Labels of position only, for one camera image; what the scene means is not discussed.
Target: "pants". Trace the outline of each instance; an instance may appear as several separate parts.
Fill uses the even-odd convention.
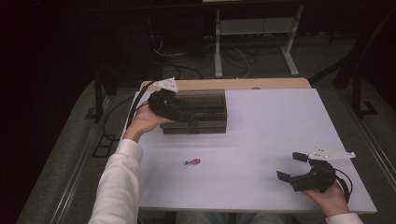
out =
[[[228,213],[177,212],[176,224],[228,224]],[[291,224],[289,215],[241,213],[236,224]]]

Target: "gray carpet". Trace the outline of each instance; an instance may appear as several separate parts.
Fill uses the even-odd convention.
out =
[[[236,38],[224,40],[223,75],[224,78],[242,77],[248,72],[245,59],[233,47],[242,49],[250,65],[247,78],[254,77],[289,77],[289,71],[280,54],[280,46],[285,43],[284,36]],[[355,39],[335,39],[328,43],[327,35],[297,37],[291,54],[296,62],[301,77],[312,77],[317,72],[343,58],[351,49]],[[186,56],[169,60],[196,70],[177,70],[174,66],[164,68],[163,77],[180,77],[181,79],[213,78],[214,67],[212,53],[205,57]],[[366,224],[396,223],[396,193],[384,175],[381,166],[371,150],[361,130],[361,120],[350,110],[351,89],[334,90],[331,83],[336,71],[314,83],[319,95],[329,112],[332,122],[343,141],[345,148],[355,151],[359,157],[353,160],[361,179],[368,189],[378,213],[361,215]],[[391,161],[396,161],[396,113],[378,96],[376,90],[363,83],[363,98],[370,101],[378,115],[364,117],[364,123],[372,131],[378,144],[386,151]],[[134,95],[134,90],[120,90],[116,96],[106,100],[105,117],[112,108]],[[106,123],[106,133],[120,137],[131,100],[117,107]],[[106,165],[106,158],[93,158],[91,153],[98,145],[105,120],[95,124],[85,119],[90,108],[94,107],[93,86],[90,85],[81,94],[69,120],[64,126],[59,140],[54,147],[46,167],[38,179],[35,188],[21,212],[19,223],[87,223],[91,216],[96,187]],[[57,210],[63,193],[74,193],[64,203],[64,212]],[[141,213],[144,217],[160,217],[162,213]],[[303,223],[325,223],[321,213],[300,214],[296,217]]]

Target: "white table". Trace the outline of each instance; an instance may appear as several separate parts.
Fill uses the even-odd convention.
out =
[[[146,92],[142,101],[149,97]],[[306,174],[294,151],[315,146],[345,150],[315,89],[226,91],[227,133],[165,135],[161,128],[140,139],[144,149],[140,208],[227,212],[302,213],[318,207],[276,177]],[[185,161],[200,159],[198,165]],[[350,160],[331,161],[349,175],[349,207],[376,212]]]

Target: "person's right hand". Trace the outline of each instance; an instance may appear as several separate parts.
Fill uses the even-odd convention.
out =
[[[139,141],[143,133],[148,133],[162,123],[173,122],[170,119],[163,118],[154,114],[149,108],[147,102],[144,102],[134,115],[131,125],[127,128],[123,138]]]
[[[349,213],[344,192],[337,181],[334,181],[334,183],[322,193],[317,189],[306,190],[303,191],[303,193],[319,205],[326,217]]]

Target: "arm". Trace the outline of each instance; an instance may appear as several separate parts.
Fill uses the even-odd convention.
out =
[[[358,215],[350,213],[344,193],[336,181],[323,193],[311,189],[304,194],[319,205],[328,224],[362,224]]]
[[[154,115],[148,105],[136,112],[116,152],[108,159],[99,181],[90,223],[136,223],[143,155],[137,142],[143,133],[169,121]]]

